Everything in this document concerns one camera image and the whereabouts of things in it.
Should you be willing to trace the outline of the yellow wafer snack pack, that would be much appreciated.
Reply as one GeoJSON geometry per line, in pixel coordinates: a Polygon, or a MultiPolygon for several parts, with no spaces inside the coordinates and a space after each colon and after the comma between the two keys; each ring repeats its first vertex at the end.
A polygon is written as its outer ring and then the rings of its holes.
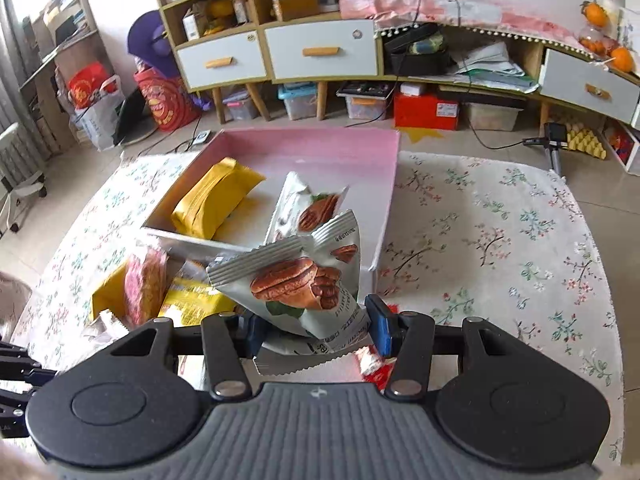
{"type": "Polygon", "coordinates": [[[226,157],[198,180],[174,211],[171,222],[179,234],[212,240],[244,197],[266,177],[226,157]]]}

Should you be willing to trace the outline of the white office chair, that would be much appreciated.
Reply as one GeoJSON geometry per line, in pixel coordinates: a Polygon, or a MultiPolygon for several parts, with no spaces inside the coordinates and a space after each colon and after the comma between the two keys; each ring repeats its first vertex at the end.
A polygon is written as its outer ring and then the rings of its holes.
{"type": "Polygon", "coordinates": [[[20,230],[18,216],[32,196],[45,198],[48,190],[38,151],[29,145],[25,128],[12,122],[1,133],[1,185],[6,191],[1,206],[1,219],[13,233],[20,230]]]}

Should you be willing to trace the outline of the red lantern gift bag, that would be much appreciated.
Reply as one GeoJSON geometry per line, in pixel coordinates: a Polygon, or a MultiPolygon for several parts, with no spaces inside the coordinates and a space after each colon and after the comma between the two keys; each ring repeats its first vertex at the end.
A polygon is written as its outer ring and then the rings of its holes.
{"type": "Polygon", "coordinates": [[[134,81],[160,131],[177,130],[200,117],[200,109],[186,92],[180,76],[167,78],[150,67],[135,73],[134,81]]]}

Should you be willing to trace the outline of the red shoe box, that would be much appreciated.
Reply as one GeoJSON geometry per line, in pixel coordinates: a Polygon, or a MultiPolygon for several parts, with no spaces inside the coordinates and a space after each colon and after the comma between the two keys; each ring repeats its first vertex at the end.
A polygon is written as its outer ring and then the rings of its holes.
{"type": "Polygon", "coordinates": [[[427,128],[456,130],[459,120],[457,101],[444,100],[436,94],[394,95],[394,126],[396,128],[427,128]]]}

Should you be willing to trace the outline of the pink rice crisp packet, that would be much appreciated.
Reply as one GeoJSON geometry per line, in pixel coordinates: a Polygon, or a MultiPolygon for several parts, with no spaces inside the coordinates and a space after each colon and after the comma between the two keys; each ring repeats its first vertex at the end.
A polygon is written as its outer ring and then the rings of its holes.
{"type": "Polygon", "coordinates": [[[165,297],[167,254],[156,246],[139,246],[125,272],[125,316],[133,326],[156,318],[165,297]]]}

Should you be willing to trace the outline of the pink cardboard box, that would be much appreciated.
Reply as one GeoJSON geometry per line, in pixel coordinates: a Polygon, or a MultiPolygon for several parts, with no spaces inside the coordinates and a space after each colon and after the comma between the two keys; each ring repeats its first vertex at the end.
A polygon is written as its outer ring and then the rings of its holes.
{"type": "Polygon", "coordinates": [[[171,185],[142,229],[200,252],[262,244],[284,182],[294,172],[314,195],[345,191],[339,211],[354,212],[363,276],[378,270],[396,176],[399,133],[380,128],[244,128],[218,132],[171,185]],[[171,214],[217,162],[231,158],[261,174],[210,242],[180,235],[171,214]]]}

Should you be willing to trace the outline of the purple hat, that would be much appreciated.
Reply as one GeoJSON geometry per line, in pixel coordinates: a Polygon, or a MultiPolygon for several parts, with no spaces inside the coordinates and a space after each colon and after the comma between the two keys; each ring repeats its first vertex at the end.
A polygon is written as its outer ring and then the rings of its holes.
{"type": "Polygon", "coordinates": [[[167,78],[180,75],[159,10],[145,12],[134,21],[128,32],[127,49],[167,78]]]}

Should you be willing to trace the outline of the blue lid storage bin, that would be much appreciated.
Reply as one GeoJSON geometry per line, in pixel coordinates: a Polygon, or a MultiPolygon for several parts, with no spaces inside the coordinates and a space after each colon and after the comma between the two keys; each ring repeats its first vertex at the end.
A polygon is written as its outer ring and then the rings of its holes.
{"type": "Polygon", "coordinates": [[[317,115],[318,89],[314,82],[280,84],[278,98],[283,102],[289,120],[313,118],[317,115]]]}

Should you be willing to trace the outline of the red white snack packet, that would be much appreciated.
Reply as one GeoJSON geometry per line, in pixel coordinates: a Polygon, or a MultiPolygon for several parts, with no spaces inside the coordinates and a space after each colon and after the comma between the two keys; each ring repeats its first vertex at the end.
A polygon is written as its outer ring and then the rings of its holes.
{"type": "Polygon", "coordinates": [[[359,373],[364,382],[370,382],[383,391],[395,367],[395,358],[383,358],[375,346],[362,347],[355,351],[359,373]]]}

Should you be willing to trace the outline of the yellow chip bag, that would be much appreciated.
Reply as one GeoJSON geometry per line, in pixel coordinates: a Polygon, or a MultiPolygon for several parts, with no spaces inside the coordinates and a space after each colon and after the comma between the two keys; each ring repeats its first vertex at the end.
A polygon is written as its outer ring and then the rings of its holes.
{"type": "Polygon", "coordinates": [[[158,315],[175,327],[198,326],[209,315],[233,313],[236,303],[209,284],[204,266],[186,260],[168,286],[158,315]]]}

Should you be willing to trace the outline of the white pecan snack bag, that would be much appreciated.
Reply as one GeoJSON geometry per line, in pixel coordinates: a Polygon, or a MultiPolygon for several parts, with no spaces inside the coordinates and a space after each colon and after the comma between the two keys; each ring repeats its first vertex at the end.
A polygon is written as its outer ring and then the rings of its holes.
{"type": "Polygon", "coordinates": [[[349,186],[339,191],[314,192],[295,171],[284,180],[266,232],[265,244],[298,233],[310,233],[331,220],[341,207],[349,186]]]}

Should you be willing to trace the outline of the yellow egg tray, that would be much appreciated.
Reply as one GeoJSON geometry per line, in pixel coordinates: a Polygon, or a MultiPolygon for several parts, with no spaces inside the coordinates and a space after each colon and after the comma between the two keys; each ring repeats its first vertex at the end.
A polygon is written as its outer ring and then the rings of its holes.
{"type": "Polygon", "coordinates": [[[567,133],[567,149],[572,152],[584,153],[600,160],[605,160],[608,154],[600,139],[589,128],[570,129],[567,133]]]}

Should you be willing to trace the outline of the orange fruit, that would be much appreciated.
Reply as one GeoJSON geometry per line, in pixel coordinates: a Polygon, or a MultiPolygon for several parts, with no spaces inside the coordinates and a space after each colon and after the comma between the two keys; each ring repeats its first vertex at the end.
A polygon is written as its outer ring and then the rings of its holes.
{"type": "Polygon", "coordinates": [[[628,49],[618,46],[608,54],[608,64],[623,73],[631,73],[634,70],[634,58],[628,49]]]}
{"type": "Polygon", "coordinates": [[[580,6],[582,15],[594,27],[603,28],[608,24],[608,14],[596,0],[584,1],[580,6]]]}

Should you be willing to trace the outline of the red shopping bag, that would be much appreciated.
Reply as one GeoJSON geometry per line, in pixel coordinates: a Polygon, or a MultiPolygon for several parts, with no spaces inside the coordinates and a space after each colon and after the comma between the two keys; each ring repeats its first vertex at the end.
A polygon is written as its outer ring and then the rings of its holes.
{"type": "Polygon", "coordinates": [[[67,96],[75,110],[85,110],[102,96],[119,92],[119,76],[111,76],[100,62],[93,62],[73,76],[67,96]]]}

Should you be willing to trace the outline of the floral white rug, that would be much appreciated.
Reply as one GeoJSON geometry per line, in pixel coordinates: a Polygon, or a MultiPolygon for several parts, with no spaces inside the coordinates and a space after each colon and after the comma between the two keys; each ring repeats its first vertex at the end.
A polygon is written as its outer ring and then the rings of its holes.
{"type": "MultiPolygon", "coordinates": [[[[80,359],[92,294],[190,162],[189,154],[153,155],[115,171],[44,271],[15,327],[16,344],[58,370],[80,359]]],[[[585,375],[612,413],[597,463],[620,462],[620,335],[598,248],[562,179],[510,162],[401,153],[378,292],[444,325],[487,318],[585,375]]]]}

